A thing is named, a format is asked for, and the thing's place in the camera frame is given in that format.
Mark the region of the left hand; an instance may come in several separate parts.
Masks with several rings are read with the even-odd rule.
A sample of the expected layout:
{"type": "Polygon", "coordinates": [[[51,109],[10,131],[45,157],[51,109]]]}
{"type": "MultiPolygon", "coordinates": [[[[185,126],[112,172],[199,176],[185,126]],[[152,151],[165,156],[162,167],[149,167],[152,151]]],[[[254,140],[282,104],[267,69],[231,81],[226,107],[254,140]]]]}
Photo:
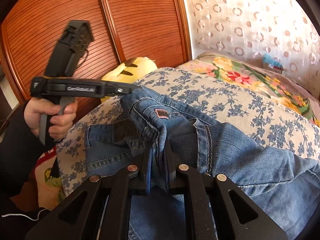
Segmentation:
{"type": "Polygon", "coordinates": [[[61,109],[60,105],[55,105],[46,99],[32,98],[24,109],[24,120],[31,132],[38,137],[41,114],[52,116],[50,119],[52,126],[50,126],[48,130],[49,135],[54,139],[60,140],[67,135],[69,129],[72,127],[77,108],[78,102],[75,100],[65,107],[63,115],[58,115],[61,109]]]}

